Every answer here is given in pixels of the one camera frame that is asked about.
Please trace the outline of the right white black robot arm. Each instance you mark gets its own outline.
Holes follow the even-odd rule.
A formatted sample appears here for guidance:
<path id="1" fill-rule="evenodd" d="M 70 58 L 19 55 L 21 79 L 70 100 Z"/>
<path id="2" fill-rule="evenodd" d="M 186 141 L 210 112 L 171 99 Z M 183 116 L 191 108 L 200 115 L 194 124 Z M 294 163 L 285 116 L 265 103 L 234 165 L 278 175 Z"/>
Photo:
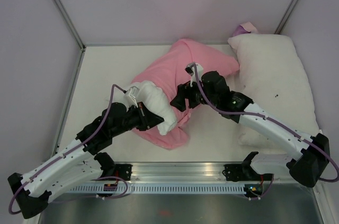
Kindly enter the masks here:
<path id="1" fill-rule="evenodd" d="M 185 71 L 191 79 L 177 87 L 171 106 L 183 112 L 200 104 L 208 105 L 222 117 L 255 130 L 285 152 L 283 155 L 250 153 L 241 167 L 246 179 L 252 180 L 260 174 L 290 175 L 306 187 L 314 187 L 322 180 L 321 175 L 331 162 L 329 139 L 325 135 L 312 136 L 289 128 L 248 96 L 231 91 L 217 71 L 203 74 L 195 63 Z"/>

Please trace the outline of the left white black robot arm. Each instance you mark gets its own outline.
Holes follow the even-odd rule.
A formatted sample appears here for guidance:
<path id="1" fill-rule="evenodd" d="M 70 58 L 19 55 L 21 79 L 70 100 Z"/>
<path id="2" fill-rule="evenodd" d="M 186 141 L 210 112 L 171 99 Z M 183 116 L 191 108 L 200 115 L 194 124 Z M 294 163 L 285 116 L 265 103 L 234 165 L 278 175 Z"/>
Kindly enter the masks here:
<path id="1" fill-rule="evenodd" d="M 110 103 L 58 154 L 30 172 L 10 175 L 7 180 L 13 192 L 11 202 L 18 204 L 24 219 L 30 219 L 69 189 L 90 180 L 110 180 L 116 167 L 104 149 L 112 139 L 132 129 L 149 130 L 162 122 L 164 119 L 142 102 L 129 108 Z"/>

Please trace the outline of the pink pillowcase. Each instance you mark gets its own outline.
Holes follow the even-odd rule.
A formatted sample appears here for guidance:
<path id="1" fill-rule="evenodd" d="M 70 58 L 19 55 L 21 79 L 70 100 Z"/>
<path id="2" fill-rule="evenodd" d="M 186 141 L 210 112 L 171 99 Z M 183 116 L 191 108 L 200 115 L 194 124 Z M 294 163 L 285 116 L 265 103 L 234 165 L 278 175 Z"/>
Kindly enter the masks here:
<path id="1" fill-rule="evenodd" d="M 227 77 L 239 71 L 239 63 L 235 58 L 209 47 L 205 44 L 181 39 L 174 43 L 169 52 L 156 59 L 143 72 L 137 75 L 132 83 L 151 81 L 166 94 L 169 104 L 177 93 L 177 86 L 189 82 L 191 77 L 185 71 L 188 64 L 199 63 L 205 72 L 216 70 L 220 75 Z M 157 126 L 147 131 L 135 130 L 143 139 L 165 149 L 175 149 L 183 146 L 189 140 L 189 135 L 183 130 L 188 123 L 192 111 L 180 112 L 171 106 L 177 125 L 167 135 L 161 136 Z"/>

